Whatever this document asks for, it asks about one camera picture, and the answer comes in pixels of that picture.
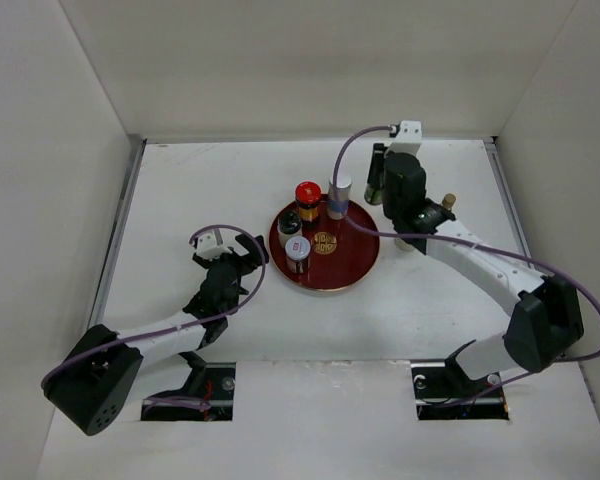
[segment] white lid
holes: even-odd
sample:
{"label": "white lid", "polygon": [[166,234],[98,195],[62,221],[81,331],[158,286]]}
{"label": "white lid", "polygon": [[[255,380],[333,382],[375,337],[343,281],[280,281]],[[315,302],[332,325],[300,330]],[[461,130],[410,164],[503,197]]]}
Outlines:
{"label": "white lid", "polygon": [[311,243],[304,237],[296,236],[287,240],[284,251],[291,260],[304,260],[311,253]]}
{"label": "white lid", "polygon": [[[329,185],[333,185],[333,175],[329,177]],[[351,186],[351,176],[338,171],[338,185],[336,188],[349,188]]]}

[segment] round tray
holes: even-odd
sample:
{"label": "round tray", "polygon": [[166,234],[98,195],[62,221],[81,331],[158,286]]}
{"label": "round tray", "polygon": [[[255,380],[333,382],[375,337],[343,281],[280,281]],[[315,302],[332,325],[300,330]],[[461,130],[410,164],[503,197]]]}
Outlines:
{"label": "round tray", "polygon": [[[296,209],[296,203],[283,208],[269,231],[269,252],[280,272],[301,287],[334,291],[349,287],[369,273],[378,258],[380,239],[354,229],[346,220],[332,220],[327,215],[327,196],[322,195],[320,219],[314,227],[302,227],[302,235],[311,242],[309,270],[297,274],[287,267],[287,256],[278,239],[278,217]],[[349,202],[347,213],[357,224],[376,230],[376,224],[364,208]]]}

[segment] red lid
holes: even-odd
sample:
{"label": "red lid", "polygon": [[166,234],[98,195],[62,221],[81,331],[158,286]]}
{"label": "red lid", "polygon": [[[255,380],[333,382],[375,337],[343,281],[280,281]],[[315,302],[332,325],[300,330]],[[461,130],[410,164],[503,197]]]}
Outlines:
{"label": "red lid", "polygon": [[322,198],[320,186],[313,182],[302,182],[296,187],[296,200],[309,205],[319,202]]}

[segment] gold logo on tray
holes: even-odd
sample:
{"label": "gold logo on tray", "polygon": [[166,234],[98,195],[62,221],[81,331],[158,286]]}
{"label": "gold logo on tray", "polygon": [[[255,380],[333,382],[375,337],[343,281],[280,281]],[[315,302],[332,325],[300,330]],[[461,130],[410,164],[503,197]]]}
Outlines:
{"label": "gold logo on tray", "polygon": [[327,232],[318,232],[311,239],[313,251],[320,255],[329,255],[336,251],[338,240]]}

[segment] white wall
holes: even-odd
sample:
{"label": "white wall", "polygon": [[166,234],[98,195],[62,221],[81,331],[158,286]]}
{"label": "white wall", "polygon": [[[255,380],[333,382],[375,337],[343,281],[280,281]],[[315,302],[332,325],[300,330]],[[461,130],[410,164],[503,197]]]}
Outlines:
{"label": "white wall", "polygon": [[128,153],[57,1],[0,1],[0,480],[35,475]]}
{"label": "white wall", "polygon": [[[600,299],[600,0],[578,2],[498,148],[532,252]],[[578,353],[600,345],[599,320],[584,314]],[[585,372],[600,416],[600,360]]]}
{"label": "white wall", "polygon": [[575,0],[62,0],[128,132],[502,129]]}

